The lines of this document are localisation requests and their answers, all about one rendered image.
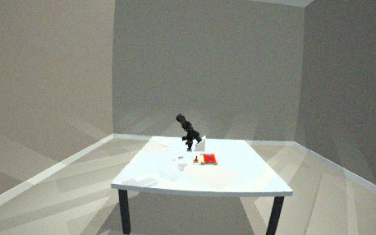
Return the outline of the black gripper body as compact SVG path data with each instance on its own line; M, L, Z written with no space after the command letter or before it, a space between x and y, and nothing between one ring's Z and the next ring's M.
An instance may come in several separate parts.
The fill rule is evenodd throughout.
M186 145L193 145L193 140L194 140L194 137L193 136L190 136L190 134L187 134L189 140L186 142Z

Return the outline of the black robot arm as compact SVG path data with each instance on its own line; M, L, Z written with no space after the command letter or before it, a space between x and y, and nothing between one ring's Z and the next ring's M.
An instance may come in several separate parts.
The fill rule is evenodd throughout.
M190 134L190 136L193 136L194 139L198 141L198 143L200 143L203 140L203 138L201 139L199 137L200 134L194 130L191 123L186 121L183 114L178 114L176 120L181 123L182 128L187 132L187 134ZM183 136L182 141L186 141L186 140L189 140L188 136Z

